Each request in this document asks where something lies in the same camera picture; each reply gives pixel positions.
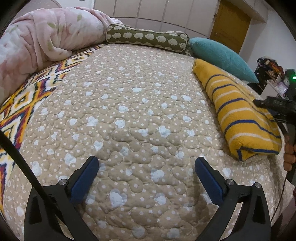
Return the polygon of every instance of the blue gripper pad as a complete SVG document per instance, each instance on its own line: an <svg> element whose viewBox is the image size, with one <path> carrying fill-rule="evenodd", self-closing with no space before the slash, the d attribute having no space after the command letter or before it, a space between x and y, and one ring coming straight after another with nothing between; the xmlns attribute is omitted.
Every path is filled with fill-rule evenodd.
<svg viewBox="0 0 296 241"><path fill-rule="evenodd" d="M96 157L93 157L71 189L70 202L73 205L83 202L98 171L99 161Z"/></svg>
<svg viewBox="0 0 296 241"><path fill-rule="evenodd" d="M207 167L202 163L201 158L199 157L195 160L195 173L200 179L202 185L204 186L207 194L209 195L213 204L218 206L223 204L223 191L218 182L209 172Z"/></svg>

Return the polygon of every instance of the teal pillow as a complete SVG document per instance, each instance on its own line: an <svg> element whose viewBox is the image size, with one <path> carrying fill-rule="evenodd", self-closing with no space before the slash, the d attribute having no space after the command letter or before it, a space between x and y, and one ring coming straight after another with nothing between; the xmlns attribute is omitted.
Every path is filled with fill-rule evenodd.
<svg viewBox="0 0 296 241"><path fill-rule="evenodd" d="M196 57L229 72L241 80L259 83L256 75L241 56L225 45L206 38L192 38L189 40L189 44Z"/></svg>

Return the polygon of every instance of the metal screw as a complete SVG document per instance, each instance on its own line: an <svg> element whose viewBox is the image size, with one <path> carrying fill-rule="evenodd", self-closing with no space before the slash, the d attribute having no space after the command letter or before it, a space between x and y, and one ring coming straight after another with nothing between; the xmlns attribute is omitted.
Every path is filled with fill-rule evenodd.
<svg viewBox="0 0 296 241"><path fill-rule="evenodd" d="M61 179L61 180L59 180L59 184L61 185L61 186L63 186L63 185L65 185L66 183L67 183L67 179Z"/></svg>
<svg viewBox="0 0 296 241"><path fill-rule="evenodd" d="M229 185L229 186L233 186L234 185L234 181L232 180L232 179L227 179L227 184Z"/></svg>
<svg viewBox="0 0 296 241"><path fill-rule="evenodd" d="M260 183L255 183L255 187L261 188L261 184Z"/></svg>

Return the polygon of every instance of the electronic device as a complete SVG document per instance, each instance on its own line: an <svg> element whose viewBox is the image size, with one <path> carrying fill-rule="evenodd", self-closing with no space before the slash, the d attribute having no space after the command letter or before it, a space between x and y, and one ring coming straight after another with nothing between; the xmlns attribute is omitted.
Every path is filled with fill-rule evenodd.
<svg viewBox="0 0 296 241"><path fill-rule="evenodd" d="M287 69L283 77L283 83L288 87L285 96L289 100L296 100L296 70Z"/></svg>
<svg viewBox="0 0 296 241"><path fill-rule="evenodd" d="M259 108L270 110L270 113L278 123L283 134L289 134L290 139L292 140L291 144L294 145L296 143L295 101L268 96L265 100L254 100L253 103ZM283 126L283 123L290 124L293 127L293 130L288 133ZM287 180L296 187L296 163L292 165L292 170L287 173Z"/></svg>

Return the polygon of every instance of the white wall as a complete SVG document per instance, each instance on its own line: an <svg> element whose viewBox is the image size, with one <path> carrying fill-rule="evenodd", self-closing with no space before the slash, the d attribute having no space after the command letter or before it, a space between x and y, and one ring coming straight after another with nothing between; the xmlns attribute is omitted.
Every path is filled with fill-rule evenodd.
<svg viewBox="0 0 296 241"><path fill-rule="evenodd" d="M56 0L62 7L87 7L94 8L95 0Z"/></svg>
<svg viewBox="0 0 296 241"><path fill-rule="evenodd" d="M263 56L275 59L283 69L296 69L296 41L273 10L269 10L267 23L251 20L239 55L254 71Z"/></svg>

